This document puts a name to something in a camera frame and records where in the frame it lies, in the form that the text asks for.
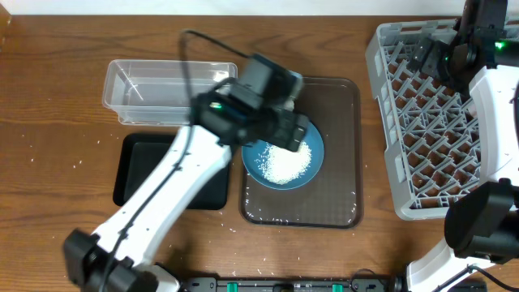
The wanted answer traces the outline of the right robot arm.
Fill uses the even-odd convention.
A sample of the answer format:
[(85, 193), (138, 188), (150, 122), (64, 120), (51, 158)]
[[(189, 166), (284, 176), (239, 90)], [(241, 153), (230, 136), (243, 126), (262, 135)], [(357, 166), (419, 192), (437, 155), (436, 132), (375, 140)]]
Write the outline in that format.
[(506, 0), (467, 0), (449, 44), (422, 39), (410, 68), (468, 94), (481, 139), (478, 187), (452, 205), (444, 237), (394, 277), (390, 291), (448, 291), (518, 257), (518, 43), (504, 30)]

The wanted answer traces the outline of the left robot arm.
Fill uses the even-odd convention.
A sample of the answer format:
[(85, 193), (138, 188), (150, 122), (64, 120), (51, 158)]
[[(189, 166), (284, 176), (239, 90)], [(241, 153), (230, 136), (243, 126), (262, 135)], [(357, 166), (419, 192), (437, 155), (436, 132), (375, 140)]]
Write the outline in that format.
[(193, 94), (188, 125), (135, 194), (92, 234), (73, 230), (62, 248), (69, 280), (82, 291), (178, 291), (179, 280), (154, 263), (172, 225), (244, 144), (263, 140), (295, 152), (309, 119), (292, 110), (303, 77), (260, 54), (238, 78)]

